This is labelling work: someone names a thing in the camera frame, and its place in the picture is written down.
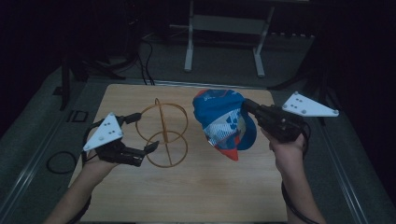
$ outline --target wooden table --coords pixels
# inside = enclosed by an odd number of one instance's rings
[[[216,151],[205,139],[201,124],[193,115],[195,87],[109,85],[95,121],[114,112],[126,116],[154,105],[173,103],[184,107],[188,128],[183,137],[188,153],[179,165],[160,168],[144,159],[141,167],[119,165],[94,190],[92,203],[82,221],[119,222],[265,222],[285,221],[281,177],[268,141],[261,133],[252,148],[239,151],[232,161]],[[269,91],[237,89],[246,98],[263,105],[273,104]],[[163,105],[167,130],[182,132],[186,118],[180,110]],[[138,122],[139,131],[151,137],[161,130],[158,109],[150,109]],[[122,142],[142,149],[147,141],[133,124],[123,125]],[[174,139],[169,133],[169,140]],[[150,154],[157,162],[165,144]],[[169,143],[175,160],[185,150],[182,138]],[[80,164],[72,181],[80,171]]]

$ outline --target baseball cap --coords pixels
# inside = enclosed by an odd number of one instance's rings
[[[199,91],[192,101],[210,145],[233,161],[238,161],[238,150],[250,148],[257,136],[256,124],[242,108],[244,101],[239,92],[212,89]]]

